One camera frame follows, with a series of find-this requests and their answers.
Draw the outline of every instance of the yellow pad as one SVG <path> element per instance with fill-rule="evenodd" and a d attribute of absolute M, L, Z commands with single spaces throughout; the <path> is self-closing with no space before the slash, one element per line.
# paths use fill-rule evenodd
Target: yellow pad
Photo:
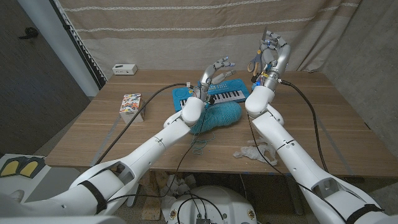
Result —
<path fill-rule="evenodd" d="M 32 161 L 28 163 L 20 172 L 19 174 L 30 177 L 30 175 L 35 171 L 36 167 L 38 166 L 38 162 Z"/>
<path fill-rule="evenodd" d="M 19 165 L 19 161 L 12 161 L 6 165 L 6 167 L 2 170 L 1 176 L 15 174 L 17 172 L 17 168 Z"/>

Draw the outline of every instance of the black strap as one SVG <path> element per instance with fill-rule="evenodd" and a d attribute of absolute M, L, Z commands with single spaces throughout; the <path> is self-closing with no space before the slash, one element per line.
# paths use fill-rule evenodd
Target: black strap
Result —
<path fill-rule="evenodd" d="M 368 212 L 382 212 L 384 209 L 381 209 L 375 204 L 366 204 L 364 207 L 358 209 L 354 213 L 352 213 L 348 218 L 347 218 L 347 224 L 354 224 L 359 218 L 361 218 L 363 215 L 365 215 Z"/>
<path fill-rule="evenodd" d="M 98 214 L 100 211 L 106 209 L 106 200 L 104 196 L 90 181 L 85 180 L 80 184 L 85 186 L 94 195 L 95 199 L 97 199 L 97 212 L 95 214 Z"/>

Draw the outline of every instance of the teal knitted fabric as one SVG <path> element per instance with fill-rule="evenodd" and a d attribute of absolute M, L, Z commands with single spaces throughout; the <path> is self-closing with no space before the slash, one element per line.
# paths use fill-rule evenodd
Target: teal knitted fabric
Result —
<path fill-rule="evenodd" d="M 226 102 L 216 104 L 206 109 L 205 122 L 201 128 L 201 133 L 211 130 L 218 126 L 228 126 L 239 121 L 242 116 L 242 107 L 236 102 Z M 199 133 L 200 126 L 203 122 L 205 111 L 202 112 L 198 122 L 191 127 L 191 133 Z"/>

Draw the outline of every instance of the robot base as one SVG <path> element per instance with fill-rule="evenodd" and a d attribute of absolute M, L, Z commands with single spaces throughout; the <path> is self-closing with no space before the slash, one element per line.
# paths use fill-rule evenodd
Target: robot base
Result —
<path fill-rule="evenodd" d="M 240 194 L 236 193 L 226 187 L 215 185 L 202 186 L 190 191 L 191 194 L 197 195 L 211 201 L 220 210 L 224 222 L 227 224 L 256 224 L 256 214 L 253 206 Z M 178 223 L 177 212 L 180 205 L 191 198 L 191 195 L 181 196 L 171 207 L 169 217 L 169 224 Z M 205 209 L 200 199 L 195 199 L 199 208 L 200 214 L 193 200 L 185 202 L 179 213 L 180 223 L 223 223 L 220 214 L 212 204 L 203 201 L 206 207 L 207 220 L 205 219 Z"/>

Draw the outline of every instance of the blue toy keyboard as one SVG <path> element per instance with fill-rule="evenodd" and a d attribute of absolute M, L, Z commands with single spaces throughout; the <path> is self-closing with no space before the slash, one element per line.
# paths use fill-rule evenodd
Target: blue toy keyboard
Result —
<path fill-rule="evenodd" d="M 210 85 L 208 94 L 213 95 L 214 104 L 235 101 L 242 102 L 249 97 L 250 93 L 244 85 L 242 79 L 226 80 L 218 85 Z M 182 110 L 187 99 L 192 96 L 187 87 L 176 88 L 173 90 L 173 102 L 175 112 Z"/>

